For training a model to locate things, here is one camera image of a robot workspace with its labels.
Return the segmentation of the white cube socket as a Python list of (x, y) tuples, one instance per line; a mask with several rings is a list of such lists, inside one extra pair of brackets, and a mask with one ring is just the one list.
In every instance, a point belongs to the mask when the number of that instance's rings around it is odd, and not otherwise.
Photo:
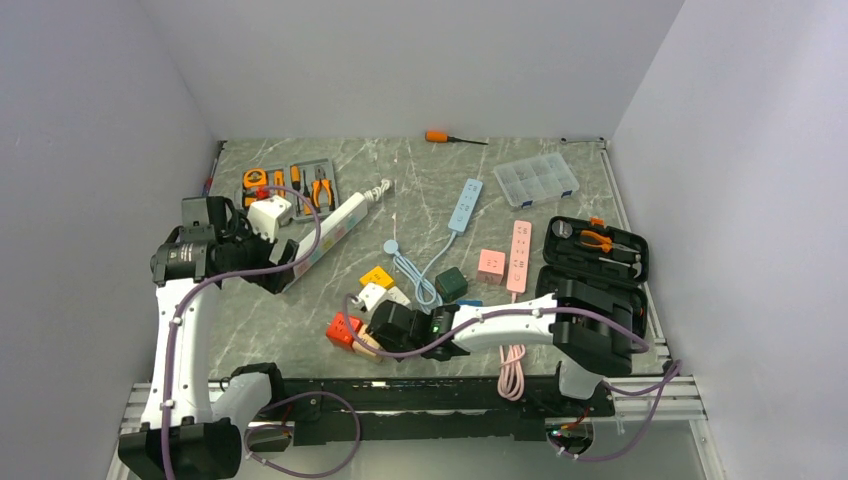
[(387, 290), (387, 296), (388, 296), (389, 300), (391, 300), (395, 303), (401, 304), (405, 307), (410, 307), (411, 304), (412, 304), (409, 297), (406, 294), (404, 294), (403, 291), (397, 286), (393, 286), (393, 287), (389, 288)]

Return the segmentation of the light blue power strip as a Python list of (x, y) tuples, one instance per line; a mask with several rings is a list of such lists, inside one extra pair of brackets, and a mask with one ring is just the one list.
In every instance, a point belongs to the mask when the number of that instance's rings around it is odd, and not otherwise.
[(466, 180), (448, 222), (448, 229), (457, 236), (462, 236), (465, 233), (482, 188), (482, 181), (471, 178)]

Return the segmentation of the light blue round plug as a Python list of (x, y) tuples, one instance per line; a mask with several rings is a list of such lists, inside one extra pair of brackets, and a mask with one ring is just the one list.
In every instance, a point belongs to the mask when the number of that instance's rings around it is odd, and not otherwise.
[(389, 239), (386, 240), (383, 244), (383, 251), (392, 257), (396, 257), (399, 255), (399, 244), (396, 240)]

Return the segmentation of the pink cube socket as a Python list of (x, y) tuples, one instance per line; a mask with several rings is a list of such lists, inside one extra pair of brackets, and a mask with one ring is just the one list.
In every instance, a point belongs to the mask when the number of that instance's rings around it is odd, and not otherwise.
[(500, 285), (506, 269), (506, 253), (482, 249), (479, 255), (476, 280), (489, 285)]

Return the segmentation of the red cube socket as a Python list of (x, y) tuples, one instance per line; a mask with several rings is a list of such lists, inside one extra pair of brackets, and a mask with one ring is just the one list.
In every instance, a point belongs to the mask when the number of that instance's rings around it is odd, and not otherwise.
[[(349, 316), (349, 323), (353, 327), (355, 333), (359, 333), (365, 323), (358, 317)], [(325, 330), (325, 337), (335, 347), (353, 351), (354, 339), (350, 330), (347, 328), (344, 315), (342, 312), (337, 312)]]

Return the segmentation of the dark green cube socket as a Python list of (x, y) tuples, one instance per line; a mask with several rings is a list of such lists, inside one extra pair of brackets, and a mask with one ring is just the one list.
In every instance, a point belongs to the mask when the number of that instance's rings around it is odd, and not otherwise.
[(445, 303), (452, 303), (468, 293), (469, 285), (458, 267), (451, 267), (435, 277), (435, 289)]

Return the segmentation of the white power strip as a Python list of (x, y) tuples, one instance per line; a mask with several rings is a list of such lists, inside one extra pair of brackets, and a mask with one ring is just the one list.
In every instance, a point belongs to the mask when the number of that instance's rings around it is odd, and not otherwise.
[(299, 243), (297, 254), (294, 257), (296, 266), (284, 272), (286, 282), (283, 292), (288, 291), (295, 282), (303, 277), (310, 268), (366, 217), (369, 204), (370, 201), (360, 192), (348, 198), (321, 222), (318, 244), (313, 251), (310, 251), (310, 248), (317, 238), (315, 230), (305, 236)]

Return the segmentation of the clear plastic organizer box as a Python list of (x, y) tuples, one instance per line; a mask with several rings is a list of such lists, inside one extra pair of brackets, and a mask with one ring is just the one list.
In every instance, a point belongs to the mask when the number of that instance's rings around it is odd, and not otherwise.
[(574, 196), (580, 188), (570, 166), (560, 153), (547, 153), (495, 166), (495, 178), (506, 203), (526, 209)]

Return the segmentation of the yellow cube socket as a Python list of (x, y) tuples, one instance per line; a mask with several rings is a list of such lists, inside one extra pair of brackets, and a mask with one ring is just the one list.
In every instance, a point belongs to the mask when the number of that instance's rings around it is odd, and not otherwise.
[(359, 283), (365, 287), (368, 284), (378, 285), (386, 290), (390, 290), (396, 286), (394, 278), (381, 266), (375, 266), (366, 274), (360, 277)]

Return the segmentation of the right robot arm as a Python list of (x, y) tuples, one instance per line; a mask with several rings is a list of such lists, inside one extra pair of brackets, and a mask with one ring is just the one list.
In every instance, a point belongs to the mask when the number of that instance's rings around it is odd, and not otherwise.
[(603, 378), (630, 374), (633, 355), (649, 351), (634, 313), (629, 301), (568, 280), (535, 299), (489, 307), (447, 304), (425, 313), (385, 300), (367, 332), (395, 359), (448, 361), (500, 346), (553, 346), (564, 357), (551, 401), (560, 413), (574, 415)]

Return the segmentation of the beige cube socket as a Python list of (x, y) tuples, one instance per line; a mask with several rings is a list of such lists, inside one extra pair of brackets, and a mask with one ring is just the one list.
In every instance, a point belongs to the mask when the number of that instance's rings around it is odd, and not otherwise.
[(383, 356), (379, 354), (382, 350), (380, 344), (367, 333), (360, 334), (359, 338), (360, 341), (354, 341), (352, 344), (355, 354), (370, 362), (381, 363)]

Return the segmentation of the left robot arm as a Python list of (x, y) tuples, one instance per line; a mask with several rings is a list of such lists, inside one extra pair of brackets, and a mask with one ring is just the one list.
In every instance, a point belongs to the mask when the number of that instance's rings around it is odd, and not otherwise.
[(287, 406), (273, 362), (236, 368), (211, 400), (209, 331), (223, 279), (249, 271), (249, 281), (277, 293), (283, 273), (270, 256), (293, 215), (281, 196), (246, 211), (223, 196), (185, 198), (182, 223), (150, 261), (159, 327), (154, 375), (138, 431), (119, 438), (118, 457), (141, 479), (230, 479), (239, 470), (244, 436), (256, 417), (272, 420)]

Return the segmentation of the black plastic tool case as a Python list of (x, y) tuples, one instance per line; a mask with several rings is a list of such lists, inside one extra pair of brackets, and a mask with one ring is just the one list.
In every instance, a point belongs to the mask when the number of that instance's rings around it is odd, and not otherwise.
[[(601, 233), (616, 243), (640, 250), (642, 256), (635, 258), (618, 252), (604, 254), (599, 250), (579, 248), (577, 240), (580, 231), (584, 229)], [(597, 217), (585, 220), (555, 216), (548, 222), (542, 255), (544, 265), (536, 277), (534, 292), (536, 297), (553, 292), (567, 280), (583, 282), (628, 301), (634, 309), (633, 330), (640, 337), (645, 336), (648, 301), (642, 285), (649, 276), (651, 254), (649, 243), (644, 237), (608, 226)], [(631, 278), (625, 267), (601, 262), (598, 260), (599, 257), (624, 262), (640, 261), (643, 272), (640, 276)]]

